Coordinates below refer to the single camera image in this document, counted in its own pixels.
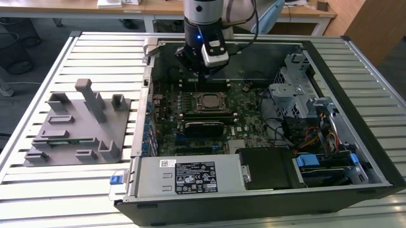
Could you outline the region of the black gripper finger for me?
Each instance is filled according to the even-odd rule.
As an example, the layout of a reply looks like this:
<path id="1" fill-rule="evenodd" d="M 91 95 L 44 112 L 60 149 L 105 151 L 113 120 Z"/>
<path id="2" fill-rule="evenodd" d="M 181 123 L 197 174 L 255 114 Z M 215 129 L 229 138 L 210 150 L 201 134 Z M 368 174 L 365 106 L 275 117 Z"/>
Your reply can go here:
<path id="1" fill-rule="evenodd" d="M 227 64 L 215 67 L 207 67 L 203 65 L 203 82 L 206 82 L 207 79 L 215 75 L 226 66 Z"/>
<path id="2" fill-rule="evenodd" d="M 195 52 L 189 52 L 185 47 L 179 47 L 175 51 L 175 57 L 185 69 L 189 70 L 199 80 L 205 79 L 205 64 L 202 58 Z"/>

